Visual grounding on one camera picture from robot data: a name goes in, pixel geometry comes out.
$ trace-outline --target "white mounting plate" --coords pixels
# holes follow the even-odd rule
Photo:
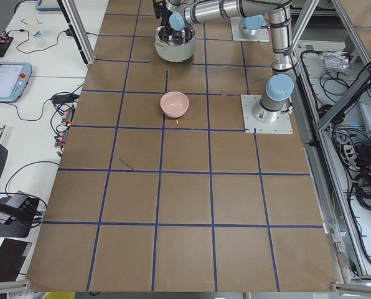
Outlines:
[[[233,32],[233,40],[240,40],[243,42],[269,42],[270,37],[268,31],[265,28],[261,28],[256,34],[248,36],[241,33],[238,28],[241,23],[242,17],[232,17],[231,18],[231,31]]]
[[[293,130],[288,113],[281,114],[277,121],[271,125],[266,125],[256,120],[256,118],[252,115],[252,107],[256,102],[260,101],[260,97],[261,95],[241,95],[245,133],[256,132],[256,134],[292,134]]]

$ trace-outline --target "white pot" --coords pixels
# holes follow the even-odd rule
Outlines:
[[[157,54],[170,62],[184,62],[195,52],[195,30],[186,27],[182,31],[174,31],[164,26],[156,29],[155,49]]]

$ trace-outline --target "computer monitor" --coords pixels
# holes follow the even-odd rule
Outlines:
[[[0,178],[6,165],[8,150],[0,144]],[[11,197],[4,197],[0,200],[0,213],[10,216],[6,220],[0,219],[0,237],[27,237],[29,229],[31,228],[32,220],[36,214],[39,200],[37,198],[30,198],[22,196],[23,200],[18,207],[13,207],[6,204]]]

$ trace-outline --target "blue joint cap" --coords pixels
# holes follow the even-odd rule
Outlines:
[[[291,96],[293,88],[294,83],[290,76],[276,74],[267,82],[266,93],[273,101],[280,102]]]
[[[264,23],[265,17],[263,17],[261,14],[245,18],[245,27],[249,30],[258,30],[263,26]]]
[[[183,17],[177,11],[173,12],[169,18],[169,23],[171,27],[176,31],[181,31],[185,28],[186,22],[184,22]]]

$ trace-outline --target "pink bowl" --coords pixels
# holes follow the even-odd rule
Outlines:
[[[161,108],[169,117],[184,115],[189,105],[189,99],[181,92],[168,92],[161,98]]]

